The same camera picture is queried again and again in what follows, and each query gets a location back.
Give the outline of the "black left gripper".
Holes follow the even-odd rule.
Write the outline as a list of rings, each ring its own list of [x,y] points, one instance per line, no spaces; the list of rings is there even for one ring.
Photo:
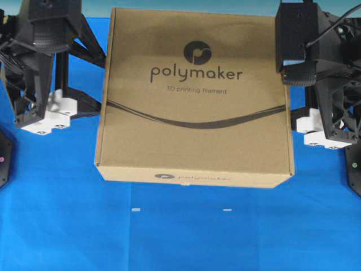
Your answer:
[[[17,128],[45,136],[70,127],[73,116],[100,114],[100,102],[68,87],[69,54],[105,68],[107,56],[82,13],[79,33],[68,34],[67,41],[67,50],[56,54],[54,92],[50,87],[55,55],[5,53],[5,89]]]

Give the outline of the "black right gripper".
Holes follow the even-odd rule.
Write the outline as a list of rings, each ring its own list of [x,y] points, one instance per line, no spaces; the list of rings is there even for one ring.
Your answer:
[[[290,66],[291,86],[305,88],[305,106],[291,110],[292,130],[304,143],[344,148],[360,141],[360,64],[318,72],[316,62]]]

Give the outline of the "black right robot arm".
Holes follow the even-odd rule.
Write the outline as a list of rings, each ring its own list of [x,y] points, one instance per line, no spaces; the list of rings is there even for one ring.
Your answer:
[[[309,146],[338,149],[360,141],[360,6],[337,16],[314,1],[281,2],[275,19],[276,71],[305,89],[292,128]]]

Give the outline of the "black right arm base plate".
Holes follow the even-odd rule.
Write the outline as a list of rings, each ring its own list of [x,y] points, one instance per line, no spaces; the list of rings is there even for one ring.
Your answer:
[[[348,186],[361,196],[361,148],[360,142],[345,148]]]

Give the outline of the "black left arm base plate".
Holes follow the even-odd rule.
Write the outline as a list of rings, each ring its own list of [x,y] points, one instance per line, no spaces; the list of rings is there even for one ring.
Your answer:
[[[1,130],[1,162],[0,162],[0,185],[3,187],[9,178],[11,158],[12,158],[13,142]]]

